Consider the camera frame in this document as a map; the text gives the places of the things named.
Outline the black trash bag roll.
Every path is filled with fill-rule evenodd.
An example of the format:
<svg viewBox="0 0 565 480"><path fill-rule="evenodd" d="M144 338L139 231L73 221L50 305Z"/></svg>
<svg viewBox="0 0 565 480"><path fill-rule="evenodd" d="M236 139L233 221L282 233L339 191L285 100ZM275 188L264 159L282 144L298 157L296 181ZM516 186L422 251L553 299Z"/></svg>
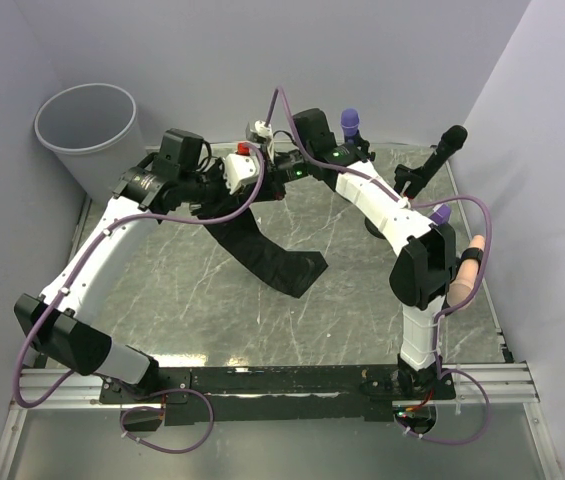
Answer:
<svg viewBox="0 0 565 480"><path fill-rule="evenodd" d="M251 274L272 289L301 298L328 268L319 251L285 250L266 237L252 213L205 229L217 243Z"/></svg>

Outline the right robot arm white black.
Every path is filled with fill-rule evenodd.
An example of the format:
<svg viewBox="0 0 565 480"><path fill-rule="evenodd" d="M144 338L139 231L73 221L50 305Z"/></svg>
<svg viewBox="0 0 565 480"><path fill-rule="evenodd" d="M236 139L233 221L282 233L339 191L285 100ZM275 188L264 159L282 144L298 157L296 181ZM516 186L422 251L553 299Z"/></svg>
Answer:
<svg viewBox="0 0 565 480"><path fill-rule="evenodd" d="M309 174L360 210L397 256L389 284L403 312L400 390L415 399L425 393L441 394L445 375L438 352L438 315L457 270L456 235L451 226L437 225L414 211L409 200L452 155L452 149L440 144L420 169L399 166L395 185L389 185L376 171L370 145L359 134L356 111L342 115L342 144L336 142L320 109L286 117Z"/></svg>

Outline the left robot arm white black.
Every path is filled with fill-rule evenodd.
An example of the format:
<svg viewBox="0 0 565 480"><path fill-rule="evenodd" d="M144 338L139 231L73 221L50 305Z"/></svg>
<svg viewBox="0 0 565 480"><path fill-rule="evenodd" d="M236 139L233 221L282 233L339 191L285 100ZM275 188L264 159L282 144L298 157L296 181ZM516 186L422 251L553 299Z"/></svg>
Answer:
<svg viewBox="0 0 565 480"><path fill-rule="evenodd" d="M122 174L96 228L64 270L40 294L24 294L16 301L14 312L25 335L13 378L19 404L35 405L20 393L23 358L29 350L71 373L116 379L138 402L156 396L158 361L115 342L92 323L129 257L161 223L172 220L172 211L184 203L217 204L230 192L231 161L202 160L205 147L205 141L190 132L167 131L158 151Z"/></svg>

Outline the grey plastic trash bin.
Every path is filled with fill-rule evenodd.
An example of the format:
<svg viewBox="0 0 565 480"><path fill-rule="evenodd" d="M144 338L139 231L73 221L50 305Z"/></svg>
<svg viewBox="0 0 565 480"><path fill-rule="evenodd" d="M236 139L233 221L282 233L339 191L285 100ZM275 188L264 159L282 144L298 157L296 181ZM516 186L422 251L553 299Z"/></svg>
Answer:
<svg viewBox="0 0 565 480"><path fill-rule="evenodd" d="M54 95L38 110L34 132L100 205L147 155L137 103L115 85L83 84Z"/></svg>

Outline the purple microphone on stand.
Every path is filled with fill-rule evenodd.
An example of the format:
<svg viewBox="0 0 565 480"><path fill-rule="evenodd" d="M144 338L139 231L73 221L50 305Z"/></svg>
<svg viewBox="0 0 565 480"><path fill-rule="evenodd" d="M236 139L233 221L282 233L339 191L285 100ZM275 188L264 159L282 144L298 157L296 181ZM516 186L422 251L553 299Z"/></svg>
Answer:
<svg viewBox="0 0 565 480"><path fill-rule="evenodd" d="M340 116L340 126L344 142L358 148L370 161L375 160L375 153L370 150L370 143L362 138L360 133L360 119L358 111L347 108Z"/></svg>

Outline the purple box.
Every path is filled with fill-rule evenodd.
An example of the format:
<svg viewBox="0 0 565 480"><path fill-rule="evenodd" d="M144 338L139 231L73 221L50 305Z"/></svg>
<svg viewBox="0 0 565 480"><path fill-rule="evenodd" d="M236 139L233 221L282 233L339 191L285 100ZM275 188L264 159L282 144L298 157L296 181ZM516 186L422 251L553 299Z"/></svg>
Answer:
<svg viewBox="0 0 565 480"><path fill-rule="evenodd" d="M436 204L431 210L428 218L435 225L447 224L450 221L452 214L451 207L446 203Z"/></svg>

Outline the black microphone on stand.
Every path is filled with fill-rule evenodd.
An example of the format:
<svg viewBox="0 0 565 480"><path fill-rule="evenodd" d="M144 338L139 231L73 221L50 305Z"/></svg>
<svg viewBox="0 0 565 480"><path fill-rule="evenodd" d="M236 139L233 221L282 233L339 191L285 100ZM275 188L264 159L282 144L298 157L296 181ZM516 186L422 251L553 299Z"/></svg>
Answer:
<svg viewBox="0 0 565 480"><path fill-rule="evenodd" d="M428 159L417 168L399 164L394 171L394 190L408 199L415 199L444 164L464 146L468 130L453 125L442 136Z"/></svg>

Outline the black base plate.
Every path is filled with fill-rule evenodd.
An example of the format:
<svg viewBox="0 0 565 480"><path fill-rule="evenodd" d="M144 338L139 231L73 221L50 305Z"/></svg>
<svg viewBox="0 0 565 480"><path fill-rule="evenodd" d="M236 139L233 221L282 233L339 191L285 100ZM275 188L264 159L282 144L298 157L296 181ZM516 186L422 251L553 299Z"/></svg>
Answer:
<svg viewBox="0 0 565 480"><path fill-rule="evenodd" d="M167 426L217 422L361 418L391 422L398 406L456 396L451 377L396 364L164 367L153 389L109 381L103 405L164 411Z"/></svg>

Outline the aluminium rail frame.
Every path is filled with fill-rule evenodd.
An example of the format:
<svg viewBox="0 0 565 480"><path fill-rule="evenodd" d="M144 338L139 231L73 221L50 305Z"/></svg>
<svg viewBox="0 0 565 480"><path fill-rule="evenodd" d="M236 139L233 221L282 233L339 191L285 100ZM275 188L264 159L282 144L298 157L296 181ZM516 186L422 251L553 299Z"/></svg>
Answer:
<svg viewBox="0 0 565 480"><path fill-rule="evenodd" d="M0 440L0 479L558 479L562 475L524 364L471 364L434 433L468 434L489 399L486 433L465 446L412 439L360 420L220 422L186 454L122 436L118 404L97 379L71 379L45 404L12 407Z"/></svg>

